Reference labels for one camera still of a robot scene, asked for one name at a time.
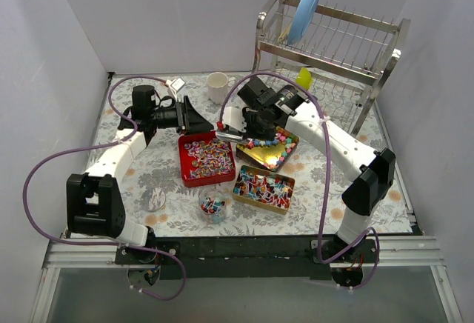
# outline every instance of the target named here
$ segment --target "mug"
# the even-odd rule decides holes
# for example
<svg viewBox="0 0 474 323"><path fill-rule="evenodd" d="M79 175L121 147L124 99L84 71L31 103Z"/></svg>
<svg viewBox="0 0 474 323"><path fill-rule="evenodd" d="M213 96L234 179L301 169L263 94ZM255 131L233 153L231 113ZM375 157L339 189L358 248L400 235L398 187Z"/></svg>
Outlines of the mug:
<svg viewBox="0 0 474 323"><path fill-rule="evenodd" d="M229 93L229 79L225 73L211 73L206 80L207 95L216 104L221 104Z"/></svg>

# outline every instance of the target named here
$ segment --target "table surface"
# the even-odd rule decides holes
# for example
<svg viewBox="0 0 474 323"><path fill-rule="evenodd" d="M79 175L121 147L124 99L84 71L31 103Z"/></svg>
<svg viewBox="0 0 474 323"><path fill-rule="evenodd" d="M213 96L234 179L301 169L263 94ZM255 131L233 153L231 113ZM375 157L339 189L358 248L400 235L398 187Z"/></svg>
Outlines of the table surface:
<svg viewBox="0 0 474 323"><path fill-rule="evenodd" d="M244 74L234 73L229 76L238 78L242 75ZM208 99L206 77L204 74L182 76L187 83L182 95L188 95L194 108L215 124L220 105L213 104ZM118 80L119 78L114 78L112 83ZM166 88L159 86L158 82L129 80L113 94L113 103L118 109L124 110L131 105L132 89L138 84L153 84L160 95L167 94ZM242 107L243 102L235 94L229 105ZM94 144L111 142L118 124L119 117L106 101ZM235 181L206 187L185 187L181 180L178 137L175 129L158 130L148 148L137 156L119 185L125 210L132 220L151 226L157 236L263 236L318 232L326 158L305 140L301 140L296 152L280 171L296 180L290 210L284 216L232 200ZM377 149L387 146L372 110L358 140ZM102 152L97 150L91 153L88 164L95 162ZM236 159L237 170L243 164L242 160ZM341 224L345 208L341 194L350 184L338 168L332 166L332 169L325 234L335 233ZM198 217L198 195L209 188L216 188L228 196L230 205L227 218L221 224L207 224ZM156 212L147 212L145 209L153 206L151 202L156 201L156 194L161 191L166 194L164 206ZM379 233L411 232L404 197L397 182L378 206L372 225Z"/></svg>

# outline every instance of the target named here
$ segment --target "white wall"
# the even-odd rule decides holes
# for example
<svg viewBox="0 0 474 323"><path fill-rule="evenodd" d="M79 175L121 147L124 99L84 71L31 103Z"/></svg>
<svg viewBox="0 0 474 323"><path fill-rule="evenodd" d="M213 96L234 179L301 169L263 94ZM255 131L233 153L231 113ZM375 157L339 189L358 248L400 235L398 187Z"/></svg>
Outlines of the white wall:
<svg viewBox="0 0 474 323"><path fill-rule="evenodd" d="M267 0L68 0L107 71L249 70ZM328 0L386 19L405 0Z"/></svg>
<svg viewBox="0 0 474 323"><path fill-rule="evenodd" d="M472 1L407 0L407 46L380 96L416 218L438 238L465 322L474 322Z"/></svg>
<svg viewBox="0 0 474 323"><path fill-rule="evenodd" d="M89 143L107 74L67 0L0 0L0 82L0 320L27 322L47 240L24 215L23 181L45 156ZM53 235L66 179L83 166L69 156L33 180L33 215Z"/></svg>

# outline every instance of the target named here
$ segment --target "patterned tabletop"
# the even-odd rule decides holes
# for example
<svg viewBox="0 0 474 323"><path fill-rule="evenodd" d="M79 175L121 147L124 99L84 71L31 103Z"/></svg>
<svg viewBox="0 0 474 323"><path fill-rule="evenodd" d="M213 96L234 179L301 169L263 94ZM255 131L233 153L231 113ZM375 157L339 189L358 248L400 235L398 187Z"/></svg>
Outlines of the patterned tabletop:
<svg viewBox="0 0 474 323"><path fill-rule="evenodd" d="M238 78L239 75L243 74L229 76ZM203 117L215 124L220 106L213 104L207 97L206 77L183 76L187 87L182 92L190 97L191 104ZM167 92L153 81L126 81L113 95L114 105L118 109L124 110L131 105L132 88L137 84L154 84L161 95ZM243 103L234 95L229 105L242 106ZM112 141L118 124L119 117L107 102L95 144ZM373 111L367 117L358 140L378 149L386 146ZM88 164L92 164L102 152L91 153ZM181 180L178 134L174 129L166 129L158 130L148 148L135 159L119 186L128 215L139 223L151 226L157 236L315 234L318 232L321 214L325 162L325 156L305 140L301 140L296 152L280 172L296 180L290 210L283 216L232 200L231 192L235 181L206 187L185 187ZM237 170L243 164L242 160L236 159ZM341 224L344 214L341 194L350 184L339 169L334 166L332 169L330 200L324 224L326 234L335 233ZM220 224L208 224L198 217L198 195L210 187L220 190L229 199L227 218ZM161 191L166 195L164 205L155 212L147 212L146 209L153 206L150 202L157 201L157 194ZM372 225L379 233L411 232L404 199L396 182L375 212Z"/></svg>

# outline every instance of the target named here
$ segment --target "metal dish rack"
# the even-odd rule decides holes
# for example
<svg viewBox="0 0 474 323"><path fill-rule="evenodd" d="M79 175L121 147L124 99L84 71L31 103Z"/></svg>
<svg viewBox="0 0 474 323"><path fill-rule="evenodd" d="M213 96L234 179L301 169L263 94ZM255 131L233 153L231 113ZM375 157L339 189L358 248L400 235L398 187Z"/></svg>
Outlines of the metal dish rack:
<svg viewBox="0 0 474 323"><path fill-rule="evenodd" d="M262 51L273 54L274 72L295 79L301 67L313 75L310 91L340 127L357 135L370 108L400 59L409 19L399 25L355 11L318 5L303 39L285 44L300 0L269 0L258 15L253 72ZM282 84L270 81L272 86Z"/></svg>

